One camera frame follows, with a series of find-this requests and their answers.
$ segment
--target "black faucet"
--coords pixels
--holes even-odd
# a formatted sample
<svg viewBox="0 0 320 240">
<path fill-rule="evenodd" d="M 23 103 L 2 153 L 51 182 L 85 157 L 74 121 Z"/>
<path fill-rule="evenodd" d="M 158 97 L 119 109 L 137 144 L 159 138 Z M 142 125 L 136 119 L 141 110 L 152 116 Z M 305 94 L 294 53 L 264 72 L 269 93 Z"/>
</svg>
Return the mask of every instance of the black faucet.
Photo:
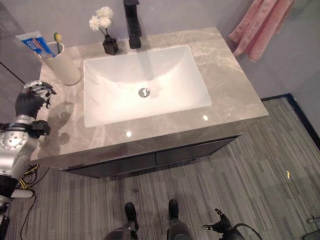
<svg viewBox="0 0 320 240">
<path fill-rule="evenodd" d="M 129 33 L 129 44 L 131 49 L 141 48 L 141 28 L 137 15 L 138 0 L 123 0 L 126 25 Z"/>
</svg>

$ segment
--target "marble countertop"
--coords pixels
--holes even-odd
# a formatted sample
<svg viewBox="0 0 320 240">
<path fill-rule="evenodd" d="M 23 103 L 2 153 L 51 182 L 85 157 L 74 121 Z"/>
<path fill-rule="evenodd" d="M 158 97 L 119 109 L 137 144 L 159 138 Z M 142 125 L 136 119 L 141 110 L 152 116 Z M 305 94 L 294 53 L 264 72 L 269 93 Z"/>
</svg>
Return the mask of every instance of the marble countertop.
<svg viewBox="0 0 320 240">
<path fill-rule="evenodd" d="M 268 115 L 215 27 L 141 37 L 141 44 L 140 52 L 188 45 L 212 105 L 85 127 L 83 79 L 65 86 L 43 64 L 40 80 L 53 85 L 57 95 L 52 97 L 51 108 L 42 109 L 37 116 L 48 121 L 51 133 L 39 140 L 33 161 L 57 169 L 83 166 L 240 134 L 252 120 Z M 119 40 L 118 46 L 118 55 L 137 51 L 130 49 L 127 39 Z M 66 51 L 82 74 L 85 59 L 106 56 L 101 43 L 68 47 Z"/>
</svg>

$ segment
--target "towel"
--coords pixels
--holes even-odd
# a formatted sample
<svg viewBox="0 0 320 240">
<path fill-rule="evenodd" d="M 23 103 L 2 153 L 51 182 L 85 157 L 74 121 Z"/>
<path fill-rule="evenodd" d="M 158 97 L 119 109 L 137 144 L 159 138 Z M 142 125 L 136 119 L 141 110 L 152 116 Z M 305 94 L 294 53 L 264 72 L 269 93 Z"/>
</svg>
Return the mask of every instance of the towel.
<svg viewBox="0 0 320 240">
<path fill-rule="evenodd" d="M 237 43 L 235 57 L 247 53 L 259 60 L 271 38 L 280 31 L 295 0 L 254 0 L 238 26 L 228 36 Z"/>
</svg>

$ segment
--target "toothbrush cup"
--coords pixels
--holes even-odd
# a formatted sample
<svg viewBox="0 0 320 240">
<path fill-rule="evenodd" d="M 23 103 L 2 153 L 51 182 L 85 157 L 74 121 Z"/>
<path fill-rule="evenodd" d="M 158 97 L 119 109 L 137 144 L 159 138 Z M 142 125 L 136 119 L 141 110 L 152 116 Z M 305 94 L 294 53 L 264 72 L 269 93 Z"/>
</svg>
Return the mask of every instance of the toothbrush cup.
<svg viewBox="0 0 320 240">
<path fill-rule="evenodd" d="M 40 60 L 54 72 L 64 85 L 71 86 L 78 83 L 81 79 L 81 73 L 65 51 L 65 46 L 59 43 L 61 52 L 58 53 L 57 42 L 49 42 L 47 45 L 55 57 L 44 58 L 37 54 Z"/>
</svg>

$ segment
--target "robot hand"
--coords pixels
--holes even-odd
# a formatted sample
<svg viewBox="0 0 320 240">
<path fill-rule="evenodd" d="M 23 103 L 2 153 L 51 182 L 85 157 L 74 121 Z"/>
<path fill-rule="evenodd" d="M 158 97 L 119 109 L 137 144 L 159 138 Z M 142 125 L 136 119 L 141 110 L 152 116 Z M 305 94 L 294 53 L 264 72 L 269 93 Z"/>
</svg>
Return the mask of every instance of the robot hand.
<svg viewBox="0 0 320 240">
<path fill-rule="evenodd" d="M 230 220 L 227 218 L 227 216 L 217 208 L 215 211 L 220 216 L 220 221 L 213 225 L 203 225 L 202 227 L 206 230 L 212 229 L 215 232 L 223 234 L 223 240 L 244 240 L 244 237 L 241 235 L 241 233 L 235 227 L 231 226 Z"/>
<path fill-rule="evenodd" d="M 47 109 L 50 107 L 51 94 L 57 93 L 46 82 L 36 80 L 25 84 L 15 102 L 16 116 L 26 115 L 35 119 L 44 103 Z"/>
</svg>

